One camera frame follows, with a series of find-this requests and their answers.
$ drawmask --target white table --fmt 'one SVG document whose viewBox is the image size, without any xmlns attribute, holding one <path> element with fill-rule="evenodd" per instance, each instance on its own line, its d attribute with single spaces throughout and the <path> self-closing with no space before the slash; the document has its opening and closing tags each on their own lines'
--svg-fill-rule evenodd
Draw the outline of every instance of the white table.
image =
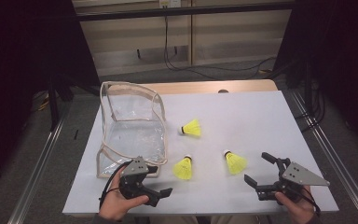
<svg viewBox="0 0 358 224">
<path fill-rule="evenodd" d="M 131 209 L 130 214 L 208 216 L 282 212 L 284 207 L 276 202 L 258 201 L 255 190 L 243 181 L 244 174 L 259 185 L 278 180 L 277 166 L 261 158 L 263 151 L 277 158 L 290 158 L 322 176 L 280 91 L 162 94 L 161 97 L 166 109 L 168 162 L 161 167 L 158 178 L 147 178 L 144 184 L 156 191 L 166 188 L 173 191 L 157 207 L 142 205 Z M 200 121 L 200 139 L 177 133 L 178 127 L 193 118 Z M 63 208 L 67 215 L 84 217 L 98 212 L 98 198 L 107 181 L 96 177 L 96 153 L 102 136 L 99 112 Z M 244 172 L 229 174 L 223 156 L 225 149 L 248 160 Z M 193 158 L 193 177 L 188 181 L 172 173 L 173 165 L 185 154 Z M 311 190 L 322 211 L 338 210 L 327 187 Z"/>
</svg>

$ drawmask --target transparent bag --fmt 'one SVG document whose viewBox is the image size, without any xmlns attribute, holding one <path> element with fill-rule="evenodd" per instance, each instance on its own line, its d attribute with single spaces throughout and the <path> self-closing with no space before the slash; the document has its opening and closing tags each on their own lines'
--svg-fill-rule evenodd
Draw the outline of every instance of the transparent bag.
<svg viewBox="0 0 358 224">
<path fill-rule="evenodd" d="M 121 163 L 138 156 L 150 165 L 165 164 L 165 110 L 158 93 L 128 82 L 104 82 L 100 96 L 103 141 L 97 176 L 110 177 Z"/>
</svg>

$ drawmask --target yellow shuttlecock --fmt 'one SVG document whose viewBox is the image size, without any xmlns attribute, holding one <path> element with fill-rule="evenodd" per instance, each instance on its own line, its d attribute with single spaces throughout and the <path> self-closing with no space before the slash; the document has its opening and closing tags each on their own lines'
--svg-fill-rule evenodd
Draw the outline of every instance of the yellow shuttlecock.
<svg viewBox="0 0 358 224">
<path fill-rule="evenodd" d="M 188 180 L 192 176 L 191 171 L 191 156 L 185 155 L 185 157 L 173 166 L 173 173 L 179 179 Z"/>
<path fill-rule="evenodd" d="M 226 157 L 228 170 L 232 175 L 236 175 L 246 168 L 248 162 L 245 158 L 240 157 L 229 150 L 225 150 L 224 155 Z"/>
<path fill-rule="evenodd" d="M 191 134 L 201 136 L 201 128 L 197 119 L 191 120 L 187 125 L 179 128 L 179 134 Z"/>
</svg>

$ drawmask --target metal frame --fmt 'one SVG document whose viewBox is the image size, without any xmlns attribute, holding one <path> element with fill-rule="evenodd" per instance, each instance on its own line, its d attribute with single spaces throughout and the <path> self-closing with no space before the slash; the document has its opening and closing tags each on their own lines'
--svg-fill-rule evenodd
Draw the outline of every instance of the metal frame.
<svg viewBox="0 0 358 224">
<path fill-rule="evenodd" d="M 279 3 L 261 3 L 231 5 L 219 7 L 172 7 L 157 8 L 132 11 L 104 12 L 104 13 L 78 13 L 76 16 L 53 15 L 49 17 L 34 18 L 37 21 L 106 21 L 133 18 L 148 17 L 166 17 L 166 16 L 184 16 L 184 15 L 201 15 L 230 12 L 253 12 L 253 11 L 272 11 L 287 10 L 297 7 L 310 7 L 310 3 L 303 2 L 279 2 Z"/>
<path fill-rule="evenodd" d="M 58 121 L 54 131 L 50 132 L 48 141 L 46 142 L 42 153 L 40 154 L 39 160 L 36 163 L 31 177 L 29 178 L 28 183 L 25 186 L 25 189 L 22 192 L 21 197 L 19 198 L 7 224 L 21 224 L 24 221 L 28 213 L 28 209 L 31 206 L 34 195 L 36 194 L 37 186 L 40 182 L 42 174 L 45 172 L 46 165 L 48 164 L 48 158 L 50 157 L 57 139 L 60 136 L 60 132 L 66 117 L 68 116 L 70 106 L 71 103 L 64 103 L 62 117 Z"/>
<path fill-rule="evenodd" d="M 295 91 L 292 92 L 292 97 L 295 100 L 298 109 L 302 113 L 306 113 L 307 108 L 304 106 L 304 99 L 302 98 L 301 94 L 298 91 Z M 312 125 L 316 122 L 316 119 L 314 117 L 309 116 L 305 117 L 305 120 L 309 125 Z M 358 209 L 358 185 L 356 184 L 351 174 L 348 172 L 342 160 L 339 158 L 338 154 L 336 153 L 333 146 L 324 134 L 322 128 L 319 125 L 316 125 L 313 126 L 311 130 L 316 140 L 319 142 L 322 150 L 324 151 L 325 156 L 330 161 L 330 164 L 336 171 L 338 178 L 342 182 L 342 185 L 344 186 L 345 190 L 351 197 L 354 205 Z"/>
</svg>

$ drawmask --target black cable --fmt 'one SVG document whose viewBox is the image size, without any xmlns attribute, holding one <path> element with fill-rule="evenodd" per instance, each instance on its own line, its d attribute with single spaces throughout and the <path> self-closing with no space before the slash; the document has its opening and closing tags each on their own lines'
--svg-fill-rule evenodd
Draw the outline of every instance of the black cable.
<svg viewBox="0 0 358 224">
<path fill-rule="evenodd" d="M 306 132 L 307 130 L 310 130 L 311 128 L 319 125 L 322 120 L 324 119 L 325 114 L 325 100 L 324 100 L 324 94 L 321 91 L 321 88 L 319 87 L 316 93 L 317 96 L 317 108 L 318 108 L 318 114 L 314 117 L 314 119 L 310 119 L 310 125 L 301 130 L 302 133 Z"/>
<path fill-rule="evenodd" d="M 320 104 L 319 103 L 316 103 L 317 104 L 316 108 L 313 108 L 313 106 L 314 106 L 314 104 L 315 104 L 315 102 L 317 100 L 316 98 L 317 97 L 315 96 L 314 100 L 313 100 L 313 103 L 312 103 L 312 114 L 313 115 L 317 114 L 319 112 L 319 110 L 320 110 Z M 295 119 L 304 119 L 304 118 L 310 117 L 312 114 L 310 114 L 309 111 L 305 111 L 304 113 L 296 116 Z"/>
<path fill-rule="evenodd" d="M 126 162 L 123 162 L 122 164 L 120 164 L 120 165 L 118 166 L 118 168 L 112 173 L 112 175 L 111 175 L 111 176 L 109 177 L 109 179 L 107 180 L 106 185 L 105 185 L 105 187 L 104 187 L 104 189 L 103 189 L 103 194 L 101 195 L 101 198 L 99 198 L 99 200 L 100 200 L 100 209 L 101 209 L 101 207 L 103 206 L 103 202 L 104 202 L 104 199 L 105 199 L 105 197 L 106 197 L 106 194 L 109 193 L 111 190 L 113 190 L 113 189 L 108 190 L 110 184 L 112 183 L 113 177 L 115 177 L 115 175 L 117 174 L 117 172 L 118 172 L 122 167 L 124 167 L 124 166 L 126 166 L 126 165 L 128 165 L 128 164 L 130 164 L 130 163 L 131 163 L 131 161 L 126 161 Z"/>
<path fill-rule="evenodd" d="M 214 66 L 204 66 L 204 65 L 200 65 L 200 66 L 196 66 L 196 67 L 193 67 L 193 66 L 189 66 L 189 67 L 184 67 L 184 68 L 179 68 L 179 67 L 176 67 L 174 66 L 171 62 L 170 62 L 170 59 L 168 57 L 168 17 L 165 17 L 165 46 L 164 46 L 164 62 L 165 62 L 165 65 L 168 69 L 172 70 L 172 71 L 189 71 L 189 72 L 193 72 L 193 73 L 196 73 L 196 74 L 199 74 L 203 77 L 207 77 L 207 78 L 210 78 L 210 79 L 214 79 L 214 80 L 222 80 L 222 79 L 218 79 L 216 77 L 210 77 L 210 76 L 207 76 L 205 74 L 202 74 L 200 72 L 197 72 L 197 71 L 194 71 L 192 69 L 195 69 L 195 68 L 211 68 L 211 69 L 219 69 L 219 70 L 224 70 L 224 71 L 232 71 L 232 72 L 240 72 L 240 71 L 246 71 L 246 70 L 251 70 L 251 69 L 254 69 L 254 68 L 257 68 L 257 70 L 255 71 L 255 74 L 250 76 L 250 77 L 247 77 L 246 79 L 250 79 L 252 77 L 255 77 L 257 74 L 258 74 L 258 71 L 260 69 L 260 66 L 263 64 L 263 63 L 266 63 L 270 60 L 275 60 L 276 57 L 269 57 L 265 60 L 263 60 L 262 62 L 256 64 L 256 65 L 253 65 L 253 66 L 250 66 L 250 67 L 247 67 L 247 68 L 239 68 L 239 69 L 231 69 L 231 68 L 222 68 L 222 67 L 214 67 Z"/>
<path fill-rule="evenodd" d="M 291 189 L 291 188 L 286 188 L 287 190 L 291 191 L 292 193 L 294 193 L 295 195 L 301 197 L 302 199 L 304 199 L 305 201 L 307 201 L 308 203 L 312 204 L 315 207 L 315 214 L 316 216 L 320 216 L 321 215 L 321 208 L 319 207 L 319 205 L 315 202 L 315 200 L 313 199 L 312 195 L 310 194 L 309 191 L 307 191 L 307 193 L 310 195 L 311 199 L 309 199 L 308 197 L 306 197 L 304 194 L 302 193 L 298 193 L 297 191 Z"/>
<path fill-rule="evenodd" d="M 280 76 L 286 69 L 296 65 L 299 62 L 300 62 L 299 59 L 292 60 L 290 63 L 288 63 L 284 66 L 281 66 L 280 68 L 273 71 L 271 74 L 269 74 L 267 77 L 265 77 L 265 79 L 274 79 L 274 78 Z"/>
</svg>

